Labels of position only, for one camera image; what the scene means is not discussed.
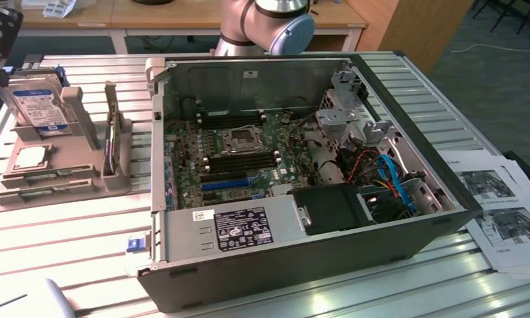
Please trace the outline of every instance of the label sticker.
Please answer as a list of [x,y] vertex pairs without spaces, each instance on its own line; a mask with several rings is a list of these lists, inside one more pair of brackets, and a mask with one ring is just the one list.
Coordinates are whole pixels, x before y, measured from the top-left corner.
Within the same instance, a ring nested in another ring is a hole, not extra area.
[[203,210],[194,212],[194,221],[206,221],[215,218],[215,210]]
[[223,252],[274,243],[264,207],[218,213],[215,224]]
[[244,78],[258,78],[258,71],[244,71]]
[[54,92],[50,89],[32,89],[15,91],[14,95],[22,112],[42,131],[42,135],[64,134],[62,130],[68,126],[67,119],[62,109],[54,104]]
[[80,27],[88,27],[88,28],[102,28],[106,27],[106,23],[79,23],[78,24]]

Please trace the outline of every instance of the table leg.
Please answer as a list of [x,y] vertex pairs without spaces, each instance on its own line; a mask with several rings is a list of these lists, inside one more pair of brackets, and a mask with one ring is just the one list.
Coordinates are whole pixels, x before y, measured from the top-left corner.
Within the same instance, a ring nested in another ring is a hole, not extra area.
[[361,31],[363,31],[361,28],[351,29],[351,32],[348,33],[348,36],[346,37],[344,41],[344,46],[343,46],[344,52],[356,51],[357,44],[360,42]]
[[116,54],[128,54],[128,46],[126,44],[126,30],[112,29],[108,30],[112,43],[115,45]]
[[503,10],[501,16],[499,16],[497,22],[496,22],[496,24],[492,27],[492,30],[489,32],[493,32],[495,28],[497,28],[497,25],[501,23],[503,18],[507,16],[507,12],[513,7],[515,2],[516,2],[516,0],[511,0],[509,4],[507,5],[505,9]]

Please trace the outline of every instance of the white cable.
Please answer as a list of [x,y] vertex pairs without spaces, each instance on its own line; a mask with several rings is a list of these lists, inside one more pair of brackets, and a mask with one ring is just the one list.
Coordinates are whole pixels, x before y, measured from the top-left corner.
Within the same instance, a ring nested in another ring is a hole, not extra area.
[[487,44],[475,44],[471,47],[468,47],[465,50],[461,51],[451,51],[451,53],[463,53],[469,51],[472,48],[475,48],[476,46],[487,46],[489,48],[499,48],[500,50],[507,50],[507,51],[516,51],[516,52],[530,52],[530,50],[520,50],[517,48],[504,48],[501,46],[495,46],[495,45],[487,45]]

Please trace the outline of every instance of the red cable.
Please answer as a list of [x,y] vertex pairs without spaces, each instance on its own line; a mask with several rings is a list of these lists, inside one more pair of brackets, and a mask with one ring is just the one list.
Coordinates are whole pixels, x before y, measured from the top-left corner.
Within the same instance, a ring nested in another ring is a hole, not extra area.
[[356,172],[357,165],[360,164],[360,159],[361,159],[363,155],[365,155],[365,153],[368,153],[368,152],[375,152],[375,153],[377,153],[377,151],[375,151],[375,150],[364,150],[364,151],[360,153],[360,155],[357,156],[356,164],[353,165],[351,177],[348,178],[348,183],[351,183],[351,181],[352,181],[353,173]]
[[391,191],[393,192],[395,197],[399,197],[399,192],[396,190],[396,188],[393,187],[392,183],[389,182],[389,180],[384,180],[385,183],[388,184]]

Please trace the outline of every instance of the black cable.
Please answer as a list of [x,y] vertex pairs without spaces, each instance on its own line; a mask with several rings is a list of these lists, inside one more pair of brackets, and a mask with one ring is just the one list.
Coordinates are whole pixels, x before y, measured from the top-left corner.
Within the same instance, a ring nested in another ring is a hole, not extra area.
[[167,44],[166,48],[162,50],[162,53],[163,53],[164,50],[167,50],[171,47],[171,44],[174,43],[174,40],[175,40],[175,35],[172,36],[172,38],[170,40],[170,43]]
[[320,141],[315,140],[315,139],[307,139],[304,142],[308,144],[310,141],[312,141],[315,143],[315,146],[322,147],[322,143]]
[[312,107],[312,103],[308,101],[308,99],[307,99],[306,97],[303,97],[303,96],[300,96],[300,95],[295,95],[295,96],[287,97],[286,100],[284,100],[284,102],[283,102],[283,104],[282,104],[282,107],[283,107],[283,108],[288,108],[290,102],[291,102],[292,100],[295,100],[295,99],[300,99],[302,101],[304,101],[304,102],[307,103],[308,106]]
[[3,306],[6,306],[6,305],[8,305],[10,303],[14,303],[15,301],[23,299],[26,296],[28,296],[28,295],[27,295],[27,294],[20,295],[20,296],[18,296],[16,298],[14,298],[14,299],[6,301],[4,303],[0,303],[0,307],[3,307]]
[[303,120],[299,122],[299,124],[294,127],[294,129],[291,129],[291,131],[290,131],[290,138],[291,138],[291,136],[294,135],[294,132],[298,130],[298,128],[299,128],[300,126],[303,126],[304,123],[306,123],[315,115],[316,115],[316,112],[308,114],[307,117],[304,117],[304,119],[303,119]]
[[338,162],[335,160],[327,160],[322,163],[320,167],[316,169],[315,172],[312,172],[312,174],[318,173],[327,164],[335,164],[339,167]]
[[363,176],[364,174],[368,174],[369,172],[372,172],[373,170],[379,170],[379,169],[389,169],[388,167],[371,167],[369,169],[365,169],[363,172],[360,172],[360,176]]

